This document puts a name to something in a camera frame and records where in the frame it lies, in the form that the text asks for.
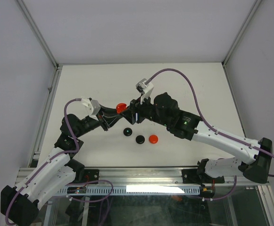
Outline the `red charging case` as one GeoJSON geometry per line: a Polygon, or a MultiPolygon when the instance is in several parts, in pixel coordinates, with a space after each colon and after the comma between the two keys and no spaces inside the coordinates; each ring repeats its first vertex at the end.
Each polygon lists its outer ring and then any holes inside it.
{"type": "Polygon", "coordinates": [[[125,103],[119,103],[119,104],[117,104],[117,106],[116,106],[116,112],[117,112],[117,114],[122,113],[122,112],[125,111],[126,109],[127,109],[127,104],[125,104],[125,103]]]}
{"type": "Polygon", "coordinates": [[[156,144],[158,142],[158,136],[157,135],[150,135],[149,136],[149,142],[151,144],[156,144]]]}

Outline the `black earbud charging case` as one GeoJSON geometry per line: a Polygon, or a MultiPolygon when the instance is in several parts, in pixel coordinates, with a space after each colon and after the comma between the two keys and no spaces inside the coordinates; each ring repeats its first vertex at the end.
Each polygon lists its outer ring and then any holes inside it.
{"type": "Polygon", "coordinates": [[[145,142],[145,137],[142,135],[138,135],[135,139],[136,143],[143,144],[145,142]]]}

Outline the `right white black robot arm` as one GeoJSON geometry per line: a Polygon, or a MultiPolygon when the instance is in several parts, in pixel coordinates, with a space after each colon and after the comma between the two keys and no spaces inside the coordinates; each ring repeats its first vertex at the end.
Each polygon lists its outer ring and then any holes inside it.
{"type": "Polygon", "coordinates": [[[267,138],[248,139],[207,126],[200,116],[181,110],[167,93],[156,96],[153,103],[150,98],[132,100],[129,106],[118,105],[116,111],[131,124],[147,119],[165,126],[175,137],[204,143],[232,155],[227,159],[201,160],[197,170],[201,182],[227,176],[244,176],[259,184],[268,180],[272,142],[267,138]]]}

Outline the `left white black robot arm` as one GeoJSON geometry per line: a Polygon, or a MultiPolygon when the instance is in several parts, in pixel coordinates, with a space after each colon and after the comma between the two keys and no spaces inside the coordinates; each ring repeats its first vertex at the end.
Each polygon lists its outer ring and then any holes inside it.
{"type": "Polygon", "coordinates": [[[79,137],[102,127],[105,131],[122,115],[116,109],[87,103],[88,114],[79,119],[64,109],[61,135],[48,156],[15,186],[5,186],[0,193],[0,211],[8,226],[29,226],[44,204],[61,188],[83,181],[84,165],[73,157],[83,145],[79,137]]]}

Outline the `small green circuit board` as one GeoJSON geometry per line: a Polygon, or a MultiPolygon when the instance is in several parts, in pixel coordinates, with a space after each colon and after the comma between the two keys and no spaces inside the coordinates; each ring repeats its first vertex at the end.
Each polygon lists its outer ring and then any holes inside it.
{"type": "Polygon", "coordinates": [[[69,187],[67,189],[68,194],[85,194],[87,187],[69,187]]]}

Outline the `aluminium mounting rail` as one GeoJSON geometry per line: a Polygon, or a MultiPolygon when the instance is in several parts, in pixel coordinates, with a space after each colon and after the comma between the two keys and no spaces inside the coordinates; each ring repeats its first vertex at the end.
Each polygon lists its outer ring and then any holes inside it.
{"type": "Polygon", "coordinates": [[[187,185],[183,183],[181,170],[195,167],[86,167],[99,169],[101,180],[108,180],[116,186],[128,184],[187,185]]]}

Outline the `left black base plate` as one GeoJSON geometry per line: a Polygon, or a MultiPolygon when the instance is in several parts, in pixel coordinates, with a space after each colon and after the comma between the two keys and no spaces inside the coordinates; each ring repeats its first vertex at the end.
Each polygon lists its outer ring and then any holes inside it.
{"type": "Polygon", "coordinates": [[[80,182],[85,184],[87,182],[98,180],[99,177],[100,177],[99,169],[84,169],[80,182]]]}

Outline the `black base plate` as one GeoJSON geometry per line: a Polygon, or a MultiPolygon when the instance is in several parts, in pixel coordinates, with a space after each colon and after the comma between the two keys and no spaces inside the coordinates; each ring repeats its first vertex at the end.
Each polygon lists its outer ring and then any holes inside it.
{"type": "Polygon", "coordinates": [[[99,169],[84,169],[80,182],[85,184],[87,182],[98,180],[99,177],[100,177],[99,169]]]}
{"type": "Polygon", "coordinates": [[[184,184],[223,184],[225,182],[224,177],[212,178],[205,173],[198,173],[197,169],[183,169],[181,174],[184,184]]]}

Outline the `left aluminium frame post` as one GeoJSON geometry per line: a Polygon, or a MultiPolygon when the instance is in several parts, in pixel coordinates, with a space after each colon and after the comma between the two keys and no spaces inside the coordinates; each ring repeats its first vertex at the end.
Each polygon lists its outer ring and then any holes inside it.
{"type": "Polygon", "coordinates": [[[38,43],[40,44],[41,48],[43,49],[45,55],[51,62],[54,68],[58,68],[58,62],[53,56],[52,51],[50,50],[46,40],[44,39],[39,27],[37,26],[35,20],[33,19],[32,14],[30,13],[26,3],[24,0],[15,0],[15,3],[17,4],[19,10],[23,14],[25,20],[27,21],[30,29],[32,30],[34,36],[36,37],[38,43]]]}

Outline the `aluminium frame post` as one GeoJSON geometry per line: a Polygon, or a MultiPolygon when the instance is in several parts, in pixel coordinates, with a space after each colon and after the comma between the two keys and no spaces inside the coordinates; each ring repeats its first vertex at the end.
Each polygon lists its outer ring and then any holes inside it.
{"type": "Polygon", "coordinates": [[[34,36],[36,37],[38,43],[40,44],[41,48],[43,49],[45,55],[51,62],[54,68],[58,68],[58,62],[53,56],[52,51],[50,50],[46,40],[44,39],[39,27],[37,26],[35,20],[33,19],[32,14],[30,13],[26,3],[24,0],[15,0],[15,3],[17,4],[19,10],[23,14],[25,20],[27,21],[30,29],[32,30],[34,36]]]}
{"type": "Polygon", "coordinates": [[[231,44],[226,56],[224,57],[224,60],[222,61],[222,66],[223,68],[226,67],[228,64],[232,54],[234,53],[235,49],[239,45],[243,35],[245,34],[247,27],[249,26],[250,22],[253,20],[253,17],[257,13],[260,5],[262,4],[263,0],[255,0],[254,3],[252,4],[249,12],[247,13],[240,29],[237,32],[237,35],[235,36],[233,43],[231,44]]]}

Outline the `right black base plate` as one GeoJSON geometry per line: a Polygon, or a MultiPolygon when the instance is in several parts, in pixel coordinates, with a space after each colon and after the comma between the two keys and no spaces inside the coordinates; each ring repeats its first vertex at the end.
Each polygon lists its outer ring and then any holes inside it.
{"type": "Polygon", "coordinates": [[[183,169],[181,174],[184,184],[223,184],[225,182],[224,177],[212,178],[205,173],[198,173],[197,169],[183,169]]]}

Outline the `right aluminium frame post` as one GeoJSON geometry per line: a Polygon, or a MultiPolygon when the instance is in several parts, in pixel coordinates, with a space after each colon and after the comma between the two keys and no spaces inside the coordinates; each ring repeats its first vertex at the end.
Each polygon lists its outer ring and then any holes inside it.
{"type": "Polygon", "coordinates": [[[239,45],[243,35],[245,34],[247,27],[249,26],[250,22],[253,20],[253,17],[257,13],[260,5],[262,4],[263,0],[255,0],[254,3],[252,4],[249,12],[247,13],[240,29],[237,32],[237,35],[235,36],[233,43],[231,44],[226,56],[224,57],[224,60],[222,61],[222,66],[223,68],[226,67],[228,64],[232,54],[234,53],[235,49],[239,45]]]}

